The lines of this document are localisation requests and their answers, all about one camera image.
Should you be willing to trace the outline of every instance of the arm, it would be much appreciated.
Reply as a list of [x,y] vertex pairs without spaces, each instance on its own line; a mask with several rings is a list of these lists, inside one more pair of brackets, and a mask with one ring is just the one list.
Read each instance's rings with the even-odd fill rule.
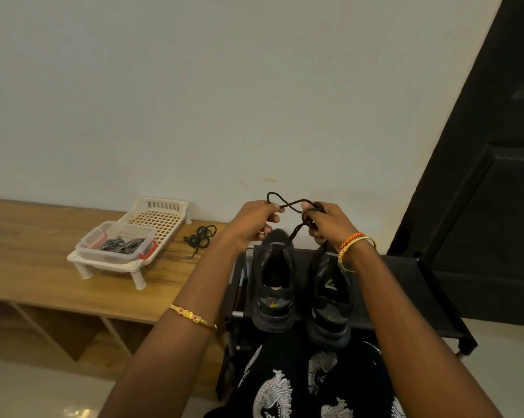
[[[279,222],[275,204],[246,203],[217,234],[175,298],[174,304],[214,323],[231,269],[252,240],[262,240]],[[121,375],[100,418],[179,417],[212,330],[167,310]]]
[[[357,232],[335,204],[323,203],[327,214],[308,211],[318,231],[335,249]],[[355,267],[364,303],[393,387],[411,418],[501,417],[477,381],[456,358],[405,295],[399,283],[367,241],[352,245],[346,259]]]

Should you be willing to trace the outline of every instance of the person's left hand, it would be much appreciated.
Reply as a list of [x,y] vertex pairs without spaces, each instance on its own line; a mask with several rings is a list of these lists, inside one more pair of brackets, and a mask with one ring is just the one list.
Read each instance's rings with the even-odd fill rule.
[[247,202],[223,233],[238,240],[240,248],[245,250],[252,241],[264,240],[272,231],[272,227],[266,222],[279,223],[276,213],[284,211],[285,209],[279,208],[279,205],[269,204],[263,199]]

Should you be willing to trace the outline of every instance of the gold bracelet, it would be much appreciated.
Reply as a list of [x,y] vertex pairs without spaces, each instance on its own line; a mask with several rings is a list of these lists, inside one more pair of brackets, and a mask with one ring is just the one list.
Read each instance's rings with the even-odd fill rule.
[[348,271],[349,273],[354,273],[355,270],[350,270],[350,269],[347,269],[343,266],[343,255],[345,255],[345,253],[347,252],[347,250],[349,249],[349,247],[353,244],[356,244],[358,241],[362,241],[364,239],[369,239],[372,241],[372,243],[374,244],[374,249],[376,249],[376,242],[373,238],[371,237],[368,237],[368,236],[361,236],[361,237],[358,237],[356,239],[353,239],[351,242],[349,242],[347,245],[345,245],[343,247],[343,249],[339,252],[339,254],[337,254],[337,263],[339,264],[339,266],[344,270],[344,271]]
[[194,321],[196,324],[202,324],[206,327],[208,327],[210,330],[217,330],[217,326],[215,324],[210,324],[208,321],[204,320],[200,316],[197,316],[192,311],[188,311],[186,309],[183,309],[181,307],[177,307],[174,304],[171,304],[169,307],[173,311],[175,311],[180,316],[184,316],[185,318],[188,318],[189,320]]

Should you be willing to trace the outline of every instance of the shoe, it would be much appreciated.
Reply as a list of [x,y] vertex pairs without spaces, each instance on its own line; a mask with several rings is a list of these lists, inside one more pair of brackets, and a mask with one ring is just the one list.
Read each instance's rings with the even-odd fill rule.
[[282,229],[268,233],[252,264],[254,294],[252,322],[268,333],[284,333],[293,327],[295,267],[293,243]]
[[349,343],[352,287],[352,275],[340,269],[335,249],[322,245],[312,257],[307,280],[311,306],[307,333],[317,345],[337,351]]

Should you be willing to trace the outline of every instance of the person's right hand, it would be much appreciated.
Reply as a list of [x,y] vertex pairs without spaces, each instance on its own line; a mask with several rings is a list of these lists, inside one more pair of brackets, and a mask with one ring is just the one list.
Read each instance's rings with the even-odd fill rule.
[[311,205],[307,202],[303,202],[301,205],[303,217],[310,217],[318,227],[318,230],[310,228],[308,234],[314,237],[318,245],[323,244],[327,240],[337,251],[341,244],[349,236],[357,233],[358,230],[336,204],[318,202],[322,204],[326,214],[319,211],[307,211],[311,208]]

